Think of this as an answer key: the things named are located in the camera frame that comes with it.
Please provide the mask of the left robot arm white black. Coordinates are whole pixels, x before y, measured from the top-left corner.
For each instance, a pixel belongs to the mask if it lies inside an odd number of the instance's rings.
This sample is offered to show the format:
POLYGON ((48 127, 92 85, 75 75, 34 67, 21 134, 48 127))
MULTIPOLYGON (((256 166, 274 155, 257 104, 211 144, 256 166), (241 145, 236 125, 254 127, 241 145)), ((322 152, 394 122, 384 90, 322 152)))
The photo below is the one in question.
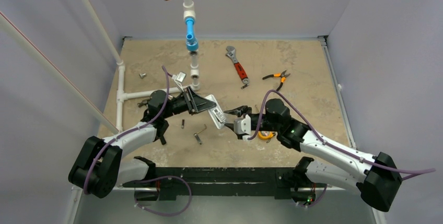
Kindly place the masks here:
POLYGON ((107 196, 116 185, 137 181, 143 187, 154 184, 155 165, 146 158, 134 158, 130 162, 122 159, 138 148, 160 141, 169 123, 167 118, 188 112, 221 112, 213 95, 202 97, 187 87, 178 96, 169 98, 163 90, 153 92, 146 101, 143 118, 132 128, 117 135, 86 139, 69 174, 68 181, 83 189, 84 193, 98 198, 107 196))

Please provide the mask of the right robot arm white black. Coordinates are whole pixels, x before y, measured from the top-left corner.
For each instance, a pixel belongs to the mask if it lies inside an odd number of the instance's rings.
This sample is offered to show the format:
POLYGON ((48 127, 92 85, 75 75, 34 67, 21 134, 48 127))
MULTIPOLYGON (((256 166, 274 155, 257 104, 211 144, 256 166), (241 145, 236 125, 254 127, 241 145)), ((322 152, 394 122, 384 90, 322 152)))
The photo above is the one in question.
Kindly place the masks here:
POLYGON ((260 131, 275 132, 286 148, 306 153, 293 169, 295 187, 328 184, 358 193, 374 209, 390 210, 403 180, 389 155, 359 152, 324 137, 293 118, 281 99, 267 101, 264 114, 254 114, 246 105, 224 113, 237 117, 226 127, 239 139, 250 137, 257 127, 260 131))

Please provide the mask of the white remote control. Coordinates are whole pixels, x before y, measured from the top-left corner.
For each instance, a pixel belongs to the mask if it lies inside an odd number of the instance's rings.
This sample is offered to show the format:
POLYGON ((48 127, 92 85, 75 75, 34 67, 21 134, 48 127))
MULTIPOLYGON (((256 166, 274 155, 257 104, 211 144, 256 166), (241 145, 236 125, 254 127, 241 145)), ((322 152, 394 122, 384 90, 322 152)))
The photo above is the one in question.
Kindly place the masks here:
POLYGON ((217 129, 224 128, 225 123, 226 123, 226 116, 225 116, 224 112, 222 111, 219 103, 217 102, 215 96, 208 95, 205 97, 205 99, 210 100, 216 104, 216 107, 208 110, 208 113, 209 113, 211 119, 213 120, 216 128, 217 129))

